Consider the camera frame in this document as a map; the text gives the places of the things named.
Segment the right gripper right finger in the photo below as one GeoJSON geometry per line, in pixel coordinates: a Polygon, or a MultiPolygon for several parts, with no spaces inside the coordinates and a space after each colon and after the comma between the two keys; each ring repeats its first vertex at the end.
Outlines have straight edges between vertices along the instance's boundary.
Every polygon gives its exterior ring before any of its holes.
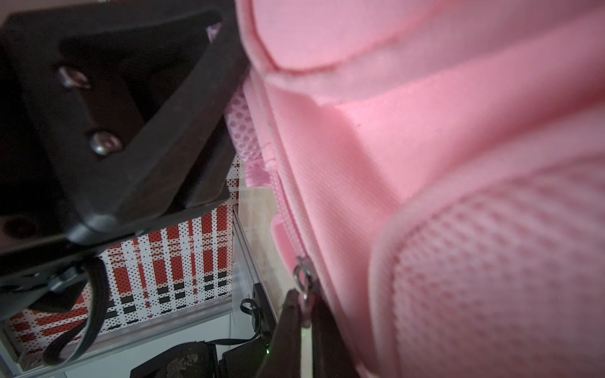
{"type": "Polygon", "coordinates": [[[310,321],[313,377],[360,378],[335,318],[320,295],[314,296],[310,321]]]}

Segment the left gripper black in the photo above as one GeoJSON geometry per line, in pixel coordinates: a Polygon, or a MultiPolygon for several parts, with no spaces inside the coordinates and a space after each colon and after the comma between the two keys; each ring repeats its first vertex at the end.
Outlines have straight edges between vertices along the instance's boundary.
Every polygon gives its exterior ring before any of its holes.
{"type": "Polygon", "coordinates": [[[248,66],[232,1],[118,1],[1,29],[1,316],[173,204],[248,66]]]}

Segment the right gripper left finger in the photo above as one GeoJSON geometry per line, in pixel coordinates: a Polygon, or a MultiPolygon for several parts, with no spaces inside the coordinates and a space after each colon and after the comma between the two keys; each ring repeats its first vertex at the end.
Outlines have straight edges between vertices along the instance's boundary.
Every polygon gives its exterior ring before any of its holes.
{"type": "Polygon", "coordinates": [[[258,370],[257,377],[301,378],[301,328],[299,292],[291,289],[285,296],[269,345],[269,354],[258,370]]]}

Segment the pink backpack zipper pull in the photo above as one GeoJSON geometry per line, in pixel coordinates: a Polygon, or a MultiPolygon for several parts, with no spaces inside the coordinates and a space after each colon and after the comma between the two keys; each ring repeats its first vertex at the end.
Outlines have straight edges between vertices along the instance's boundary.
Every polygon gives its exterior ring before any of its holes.
{"type": "Polygon", "coordinates": [[[308,329],[312,324],[312,315],[318,302],[319,281],[313,262],[310,258],[296,258],[293,279],[299,291],[299,308],[302,326],[308,329]]]}

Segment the pink backpack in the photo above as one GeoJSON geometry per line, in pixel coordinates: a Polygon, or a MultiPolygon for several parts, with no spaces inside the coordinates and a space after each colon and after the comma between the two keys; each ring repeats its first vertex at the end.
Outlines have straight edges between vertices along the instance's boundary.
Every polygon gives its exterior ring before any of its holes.
{"type": "Polygon", "coordinates": [[[602,1],[238,1],[277,249],[360,377],[604,375],[602,1]]]}

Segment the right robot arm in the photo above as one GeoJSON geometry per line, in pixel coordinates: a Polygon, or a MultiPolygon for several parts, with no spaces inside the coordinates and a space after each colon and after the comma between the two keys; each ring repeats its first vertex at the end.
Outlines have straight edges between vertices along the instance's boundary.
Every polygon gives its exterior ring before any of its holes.
{"type": "Polygon", "coordinates": [[[313,377],[358,377],[332,313],[317,296],[286,294],[270,341],[261,336],[217,357],[217,345],[173,346],[131,370],[131,377],[301,377],[303,323],[310,321],[313,377]],[[310,312],[303,307],[310,305],[310,312]]]}

